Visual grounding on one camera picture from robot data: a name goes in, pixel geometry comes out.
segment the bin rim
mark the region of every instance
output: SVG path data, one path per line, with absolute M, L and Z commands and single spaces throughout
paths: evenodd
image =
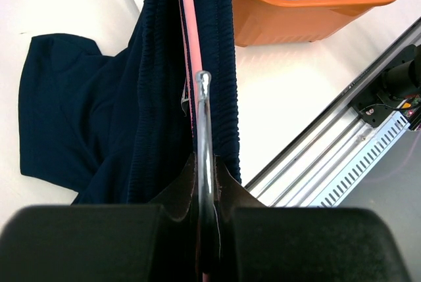
M 277 7 L 347 7 L 347 6 L 380 6 L 390 4 L 396 0 L 254 0 L 257 3 L 269 4 Z

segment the navy blue garment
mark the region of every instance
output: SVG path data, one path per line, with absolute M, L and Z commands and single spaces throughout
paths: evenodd
M 214 152 L 239 181 L 231 0 L 195 4 Z M 178 0 L 145 0 L 115 57 L 83 37 L 33 38 L 19 92 L 21 172 L 79 192 L 75 203 L 151 200 L 193 150 L 185 79 Z

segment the black wire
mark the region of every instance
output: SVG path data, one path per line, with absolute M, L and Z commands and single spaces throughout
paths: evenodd
M 421 106 L 421 102 L 417 103 L 416 105 L 410 106 L 408 108 L 393 108 L 392 106 L 385 105 L 384 103 L 375 103 L 370 106 L 366 106 L 364 109 L 362 109 L 360 112 L 367 111 L 371 109 L 373 106 L 384 106 L 385 108 L 391 109 L 393 111 L 408 111 L 408 110 L 414 110 Z

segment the navy blue fabric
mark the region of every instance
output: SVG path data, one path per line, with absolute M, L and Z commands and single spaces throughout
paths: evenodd
M 195 4 L 214 152 L 239 181 L 231 0 Z M 19 93 L 21 172 L 79 192 L 75 203 L 151 200 L 193 150 L 185 79 L 178 0 L 145 0 L 115 57 L 83 37 L 33 38 Z

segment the orange bin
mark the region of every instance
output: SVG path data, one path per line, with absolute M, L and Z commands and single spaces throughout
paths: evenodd
M 371 8 L 393 1 L 232 0 L 235 44 L 245 47 L 321 40 Z

